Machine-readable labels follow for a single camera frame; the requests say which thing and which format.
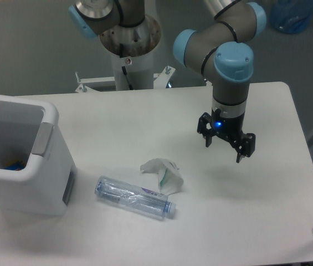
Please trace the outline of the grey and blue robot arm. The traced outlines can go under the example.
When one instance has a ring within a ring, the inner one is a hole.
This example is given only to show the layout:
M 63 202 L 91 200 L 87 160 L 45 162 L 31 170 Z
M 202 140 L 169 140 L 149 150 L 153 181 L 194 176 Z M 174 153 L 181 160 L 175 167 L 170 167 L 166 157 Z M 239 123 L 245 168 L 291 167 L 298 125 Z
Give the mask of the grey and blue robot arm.
M 172 53 L 213 88 L 212 111 L 199 118 L 198 133 L 207 146 L 213 137 L 228 142 L 241 160 L 253 154 L 256 140 L 242 129 L 254 71 L 254 54 L 247 41 L 265 29 L 266 14 L 254 2 L 206 1 L 206 5 L 214 24 L 202 32 L 180 32 Z M 161 27 L 146 14 L 144 1 L 77 1 L 69 14 L 85 38 L 99 38 L 110 53 L 117 90 L 153 88 L 152 54 Z

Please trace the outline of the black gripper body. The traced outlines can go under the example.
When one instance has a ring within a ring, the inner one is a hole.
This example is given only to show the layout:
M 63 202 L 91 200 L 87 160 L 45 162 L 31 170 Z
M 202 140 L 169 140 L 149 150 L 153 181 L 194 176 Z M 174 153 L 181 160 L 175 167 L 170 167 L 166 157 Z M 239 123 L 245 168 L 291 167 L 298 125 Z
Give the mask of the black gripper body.
M 242 145 L 242 130 L 245 107 L 240 105 L 217 105 L 212 107 L 212 136 L 225 140 L 231 145 Z

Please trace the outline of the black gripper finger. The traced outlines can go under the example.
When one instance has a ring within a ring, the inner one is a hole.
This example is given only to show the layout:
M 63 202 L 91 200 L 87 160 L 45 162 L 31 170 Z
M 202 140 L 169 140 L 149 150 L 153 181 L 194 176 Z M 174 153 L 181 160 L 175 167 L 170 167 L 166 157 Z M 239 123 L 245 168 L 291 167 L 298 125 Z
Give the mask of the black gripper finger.
M 230 138 L 230 145 L 237 152 L 236 163 L 245 157 L 250 157 L 255 151 L 256 135 L 254 133 L 243 133 L 235 134 Z
M 212 117 L 207 112 L 203 113 L 198 119 L 197 132 L 205 139 L 206 147 L 212 144 L 212 138 L 214 136 L 212 125 Z

